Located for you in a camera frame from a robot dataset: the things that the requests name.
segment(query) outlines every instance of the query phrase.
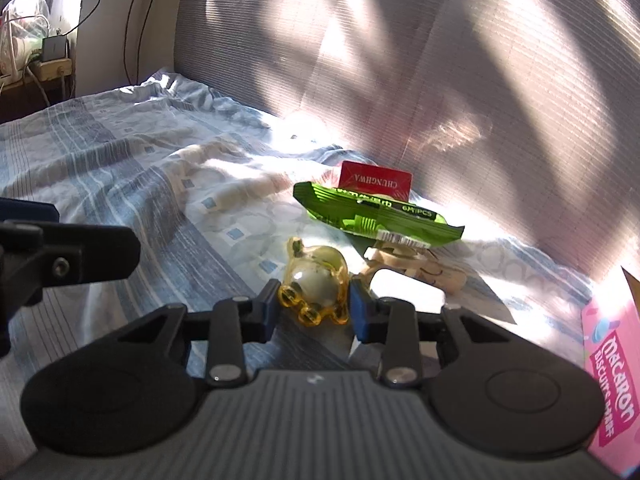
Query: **ridged gray surface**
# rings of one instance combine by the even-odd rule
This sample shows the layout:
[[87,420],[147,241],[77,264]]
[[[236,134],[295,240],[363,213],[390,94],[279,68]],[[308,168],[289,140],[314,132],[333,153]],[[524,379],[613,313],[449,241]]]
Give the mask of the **ridged gray surface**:
[[613,480],[586,452],[515,463],[453,440],[412,393],[368,372],[263,371],[249,386],[210,394],[194,420],[122,458],[43,450],[8,480],[398,478]]
[[640,0],[181,0],[175,66],[600,279],[625,255],[640,272],[638,16]]

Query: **barcode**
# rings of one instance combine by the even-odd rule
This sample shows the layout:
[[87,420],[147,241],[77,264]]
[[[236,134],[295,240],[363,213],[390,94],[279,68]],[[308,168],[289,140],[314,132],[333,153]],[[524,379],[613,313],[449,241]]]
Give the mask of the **barcode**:
[[401,235],[398,233],[392,233],[391,231],[385,231],[384,229],[378,229],[376,233],[376,240],[380,240],[382,242],[391,242],[393,244],[406,245],[408,247],[415,247],[421,249],[428,249],[431,247],[430,244],[426,244],[419,240],[414,240],[413,238],[409,238],[408,236]]

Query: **green snack package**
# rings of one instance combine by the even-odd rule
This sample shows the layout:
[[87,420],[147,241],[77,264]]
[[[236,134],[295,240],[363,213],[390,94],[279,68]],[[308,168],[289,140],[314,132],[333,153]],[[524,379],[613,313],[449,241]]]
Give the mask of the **green snack package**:
[[437,247],[460,240],[464,227],[453,227],[436,212],[347,189],[299,182],[293,197],[309,216],[355,235],[416,247]]

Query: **toy ear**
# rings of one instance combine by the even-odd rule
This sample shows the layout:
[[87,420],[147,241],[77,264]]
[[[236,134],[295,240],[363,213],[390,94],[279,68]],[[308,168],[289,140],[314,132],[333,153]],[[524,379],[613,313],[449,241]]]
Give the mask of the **toy ear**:
[[287,253],[289,254],[289,258],[299,258],[302,256],[304,248],[305,246],[302,240],[297,236],[292,236],[287,240]]

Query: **white eraser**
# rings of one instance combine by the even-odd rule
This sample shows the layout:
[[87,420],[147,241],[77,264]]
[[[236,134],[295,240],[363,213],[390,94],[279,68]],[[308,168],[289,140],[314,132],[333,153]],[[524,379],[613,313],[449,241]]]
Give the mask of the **white eraser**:
[[373,275],[371,291],[379,298],[398,298],[413,303],[416,312],[439,314],[446,302],[439,288],[427,285],[391,269],[380,269]]

